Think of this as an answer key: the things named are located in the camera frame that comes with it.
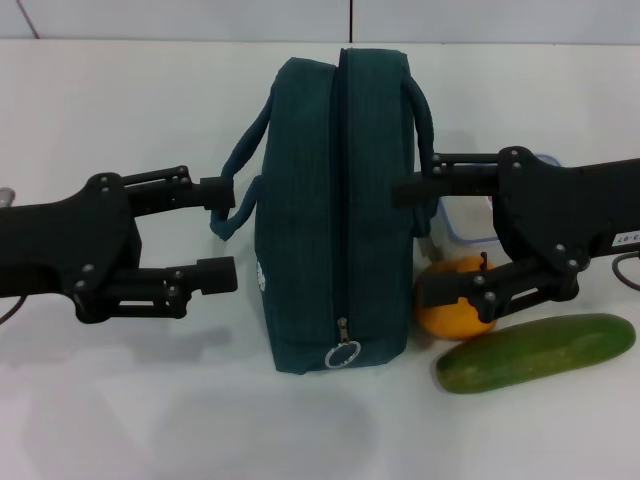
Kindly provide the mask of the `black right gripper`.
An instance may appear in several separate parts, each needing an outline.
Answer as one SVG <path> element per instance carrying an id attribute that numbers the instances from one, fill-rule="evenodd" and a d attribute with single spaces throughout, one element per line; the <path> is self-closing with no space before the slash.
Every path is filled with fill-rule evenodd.
<path id="1" fill-rule="evenodd" d="M 465 299 L 481 322 L 491 323 L 547 301 L 572 300 L 579 292 L 577 275 L 591 259 L 639 250 L 637 159 L 562 167 L 524 147 L 498 155 L 432 154 L 420 161 L 419 171 L 391 187 L 398 208 L 491 195 L 501 246 L 520 261 L 484 271 L 423 274 L 420 305 Z"/>

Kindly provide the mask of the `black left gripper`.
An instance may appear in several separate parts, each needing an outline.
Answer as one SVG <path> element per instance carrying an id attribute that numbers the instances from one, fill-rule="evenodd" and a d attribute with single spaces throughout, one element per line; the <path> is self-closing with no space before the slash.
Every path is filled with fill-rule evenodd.
<path id="1" fill-rule="evenodd" d="M 68 296 L 85 324 L 111 318 L 183 318 L 193 292 L 237 290 L 234 259 L 138 268 L 141 239 L 132 209 L 234 206 L 232 180 L 194 182 L 183 165 L 127 176 L 100 173 L 61 201 L 3 204 L 1 296 Z"/>

